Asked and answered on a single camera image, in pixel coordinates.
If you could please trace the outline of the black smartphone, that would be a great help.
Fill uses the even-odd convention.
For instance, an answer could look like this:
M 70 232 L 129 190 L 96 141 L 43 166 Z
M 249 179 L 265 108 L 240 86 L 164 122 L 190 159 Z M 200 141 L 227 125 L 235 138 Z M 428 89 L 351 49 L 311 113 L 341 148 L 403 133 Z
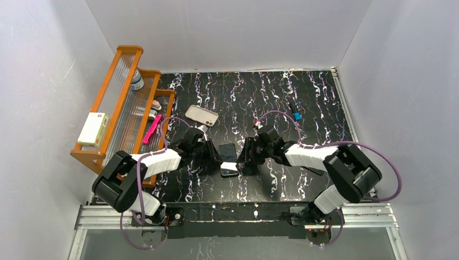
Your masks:
M 236 149 L 233 143 L 220 144 L 218 146 L 218 153 L 223 163 L 237 162 Z

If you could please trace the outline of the black phone case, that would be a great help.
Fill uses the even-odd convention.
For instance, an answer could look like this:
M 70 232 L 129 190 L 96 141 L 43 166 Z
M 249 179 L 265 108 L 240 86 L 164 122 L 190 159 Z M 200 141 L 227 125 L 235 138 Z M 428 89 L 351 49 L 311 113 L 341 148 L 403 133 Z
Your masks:
M 222 162 L 220 174 L 223 178 L 237 176 L 239 174 L 238 164 L 236 162 Z

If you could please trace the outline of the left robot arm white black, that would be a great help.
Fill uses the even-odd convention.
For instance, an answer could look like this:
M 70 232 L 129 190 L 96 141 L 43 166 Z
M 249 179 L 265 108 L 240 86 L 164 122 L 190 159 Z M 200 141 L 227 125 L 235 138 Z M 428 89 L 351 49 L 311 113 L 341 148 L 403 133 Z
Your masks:
M 163 203 L 143 191 L 145 179 L 191 164 L 221 162 L 212 139 L 205 137 L 203 130 L 191 127 L 182 138 L 159 151 L 144 154 L 116 152 L 93 182 L 91 190 L 119 213 L 134 211 L 152 217 Z

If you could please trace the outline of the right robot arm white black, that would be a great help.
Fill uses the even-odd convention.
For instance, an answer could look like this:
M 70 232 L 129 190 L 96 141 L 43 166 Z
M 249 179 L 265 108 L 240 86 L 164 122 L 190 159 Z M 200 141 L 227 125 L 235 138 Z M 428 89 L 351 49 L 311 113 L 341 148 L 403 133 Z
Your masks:
M 381 171 L 355 144 L 314 148 L 285 141 L 274 127 L 262 126 L 245 139 L 237 162 L 262 165 L 268 158 L 329 175 L 333 184 L 309 202 L 304 214 L 309 219 L 320 220 L 348 203 L 360 203 L 382 179 Z

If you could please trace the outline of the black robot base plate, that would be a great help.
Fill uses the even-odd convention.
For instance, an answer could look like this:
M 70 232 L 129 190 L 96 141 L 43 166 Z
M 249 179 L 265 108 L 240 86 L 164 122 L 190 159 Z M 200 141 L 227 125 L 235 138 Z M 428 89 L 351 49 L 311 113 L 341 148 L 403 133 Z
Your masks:
M 321 239 L 344 225 L 341 210 L 322 220 L 305 217 L 308 203 L 167 203 L 156 215 L 145 217 L 144 227 L 165 231 L 169 239 L 192 237 L 288 237 Z

